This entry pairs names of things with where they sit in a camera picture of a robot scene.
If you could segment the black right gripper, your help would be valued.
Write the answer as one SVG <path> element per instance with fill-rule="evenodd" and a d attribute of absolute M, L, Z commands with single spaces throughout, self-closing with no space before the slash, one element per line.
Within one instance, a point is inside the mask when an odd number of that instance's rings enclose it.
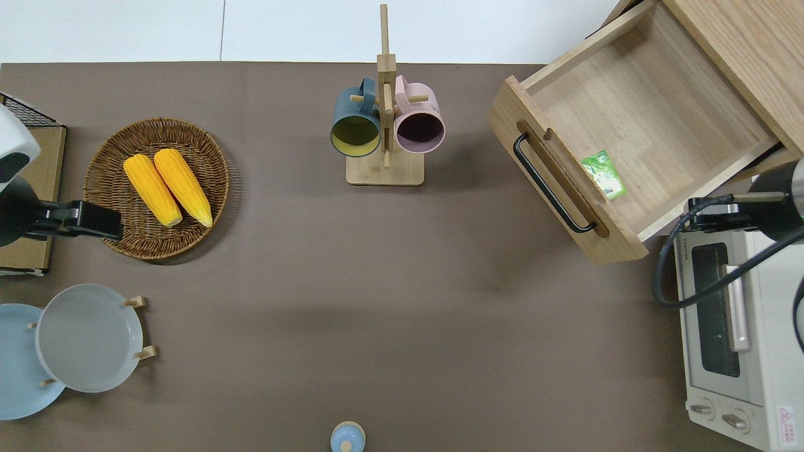
<path fill-rule="evenodd" d="M 701 209 L 687 221 L 687 232 L 755 231 L 755 223 L 747 216 L 740 203 L 715 204 Z"/>

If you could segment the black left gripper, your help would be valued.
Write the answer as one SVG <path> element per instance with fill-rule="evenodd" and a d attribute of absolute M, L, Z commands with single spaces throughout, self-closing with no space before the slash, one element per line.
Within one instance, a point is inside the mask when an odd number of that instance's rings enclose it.
<path fill-rule="evenodd" d="M 122 240 L 122 216 L 115 210 L 83 200 L 68 203 L 42 201 L 35 210 L 33 223 L 25 228 L 25 237 L 33 240 L 80 235 L 113 242 Z"/>

